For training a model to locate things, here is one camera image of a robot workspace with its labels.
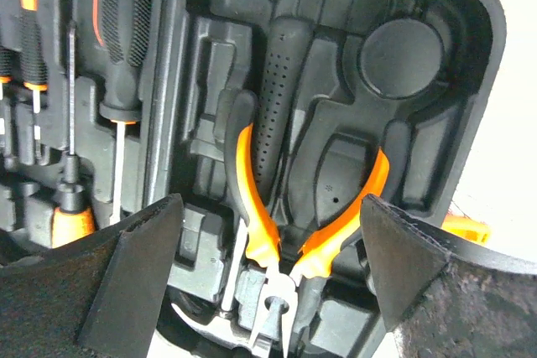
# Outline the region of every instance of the white background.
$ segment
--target white background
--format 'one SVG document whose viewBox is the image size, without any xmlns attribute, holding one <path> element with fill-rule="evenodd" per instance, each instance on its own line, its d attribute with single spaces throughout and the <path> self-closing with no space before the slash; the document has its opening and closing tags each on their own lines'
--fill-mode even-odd
<svg viewBox="0 0 537 358">
<path fill-rule="evenodd" d="M 500 2 L 507 45 L 453 200 L 471 218 L 493 228 L 489 247 L 537 262 L 537 6 L 536 0 Z M 181 356 L 185 353 L 155 336 L 150 358 Z M 388 335 L 375 358 L 397 356 Z"/>
</svg>

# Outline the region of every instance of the pliers jaw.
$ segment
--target pliers jaw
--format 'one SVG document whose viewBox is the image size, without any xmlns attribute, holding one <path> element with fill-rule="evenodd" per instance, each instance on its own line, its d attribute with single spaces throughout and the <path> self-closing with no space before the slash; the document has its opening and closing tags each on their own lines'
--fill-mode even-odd
<svg viewBox="0 0 537 358">
<path fill-rule="evenodd" d="M 272 266 L 267 269 L 267 276 L 258 298 L 258 308 L 253 321 L 252 333 L 250 334 L 250 345 L 253 346 L 269 317 L 269 299 L 280 298 L 286 303 L 286 309 L 281 314 L 281 341 L 284 357 L 289 354 L 289 344 L 293 333 L 296 312 L 299 305 L 297 287 L 293 279 L 279 272 L 278 267 Z"/>
</svg>

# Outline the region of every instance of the circular recess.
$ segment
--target circular recess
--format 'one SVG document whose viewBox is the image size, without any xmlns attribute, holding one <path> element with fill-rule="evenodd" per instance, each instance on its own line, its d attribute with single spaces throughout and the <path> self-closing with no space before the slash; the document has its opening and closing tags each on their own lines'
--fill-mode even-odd
<svg viewBox="0 0 537 358">
<path fill-rule="evenodd" d="M 443 45 L 425 23 L 401 18 L 375 29 L 363 44 L 359 65 L 364 80 L 387 98 L 424 90 L 440 70 Z"/>
</svg>

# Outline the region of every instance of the screwdriver handle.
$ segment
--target screwdriver handle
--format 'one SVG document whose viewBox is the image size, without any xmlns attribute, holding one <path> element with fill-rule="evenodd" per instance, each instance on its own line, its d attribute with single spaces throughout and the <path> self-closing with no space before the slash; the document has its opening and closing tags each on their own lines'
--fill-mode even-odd
<svg viewBox="0 0 537 358">
<path fill-rule="evenodd" d="M 88 207 L 79 214 L 63 212 L 56 207 L 52 219 L 52 247 L 64 246 L 95 232 L 93 214 Z"/>
<path fill-rule="evenodd" d="M 94 0 L 93 26 L 108 51 L 106 94 L 100 113 L 116 122 L 141 118 L 138 79 L 149 43 L 152 0 Z"/>
<path fill-rule="evenodd" d="M 21 0 L 21 70 L 24 85 L 33 91 L 46 91 L 47 68 L 43 59 L 41 32 L 37 21 L 38 0 Z"/>
<path fill-rule="evenodd" d="M 13 52 L 0 46 L 0 83 L 7 84 L 11 81 Z"/>
<path fill-rule="evenodd" d="M 237 93 L 227 120 L 224 168 L 234 205 L 248 227 L 246 257 L 260 267 L 272 267 L 279 262 L 278 227 L 259 197 L 250 152 L 256 106 L 251 91 Z"/>
</svg>

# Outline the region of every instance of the tool set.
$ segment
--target tool set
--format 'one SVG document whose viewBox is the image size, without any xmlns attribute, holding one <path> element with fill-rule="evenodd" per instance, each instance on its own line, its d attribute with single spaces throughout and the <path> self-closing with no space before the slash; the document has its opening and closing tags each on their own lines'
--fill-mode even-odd
<svg viewBox="0 0 537 358">
<path fill-rule="evenodd" d="M 164 337 L 372 355 L 362 200 L 441 225 L 503 51 L 497 0 L 0 3 L 0 241 L 62 247 L 180 193 Z"/>
</svg>

